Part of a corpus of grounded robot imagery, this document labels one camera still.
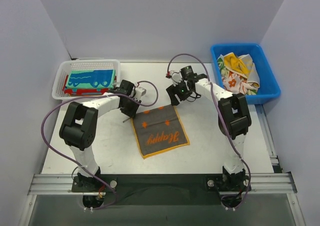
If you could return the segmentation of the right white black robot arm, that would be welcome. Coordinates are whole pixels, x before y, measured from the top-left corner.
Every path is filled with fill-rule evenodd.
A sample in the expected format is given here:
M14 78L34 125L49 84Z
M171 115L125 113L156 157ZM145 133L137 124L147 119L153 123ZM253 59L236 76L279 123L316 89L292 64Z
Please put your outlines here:
M206 97L214 103L219 129L231 144L224 150L221 186L228 189L248 186L250 177L246 175L249 170L243 162L243 151L252 120L245 96L223 89L206 74L196 74L191 66L168 71L166 77L172 80L166 91L173 106L192 94L195 94L194 99Z

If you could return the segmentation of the green teal towel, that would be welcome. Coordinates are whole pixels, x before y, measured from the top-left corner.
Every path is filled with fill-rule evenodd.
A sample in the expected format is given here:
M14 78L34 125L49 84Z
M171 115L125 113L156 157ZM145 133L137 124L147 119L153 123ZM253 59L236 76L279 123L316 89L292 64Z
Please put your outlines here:
M115 77L116 71L113 69L71 71L67 79L66 87L68 89L111 88Z

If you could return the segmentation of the red blue tiger towel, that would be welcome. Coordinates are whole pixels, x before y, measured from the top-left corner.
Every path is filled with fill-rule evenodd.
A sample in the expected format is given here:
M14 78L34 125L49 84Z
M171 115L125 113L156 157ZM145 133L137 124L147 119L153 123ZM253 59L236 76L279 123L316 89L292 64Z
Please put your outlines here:
M109 88L102 89L71 89L67 87L68 75L66 75L64 84L62 87L62 92L65 96L86 96L86 95L102 95L105 92L108 92Z

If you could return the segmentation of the grey orange-edged towel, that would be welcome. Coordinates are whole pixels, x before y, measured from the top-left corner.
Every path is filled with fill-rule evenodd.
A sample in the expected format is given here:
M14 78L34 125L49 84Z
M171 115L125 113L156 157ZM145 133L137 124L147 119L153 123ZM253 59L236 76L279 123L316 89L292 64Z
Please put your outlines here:
M140 112L131 124L138 150L144 159L190 145L175 106L166 105Z

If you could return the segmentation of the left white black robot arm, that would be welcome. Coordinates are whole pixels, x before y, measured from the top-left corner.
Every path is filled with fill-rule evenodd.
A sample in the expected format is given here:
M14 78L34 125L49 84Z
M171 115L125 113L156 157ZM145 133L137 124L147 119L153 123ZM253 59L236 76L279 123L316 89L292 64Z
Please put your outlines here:
M92 149L98 118L116 109L133 118L146 92L146 89L122 80L118 87L104 93L102 98L69 103L59 136L70 147L75 160L82 165L77 173L80 182L99 182L94 177L99 177L101 170Z

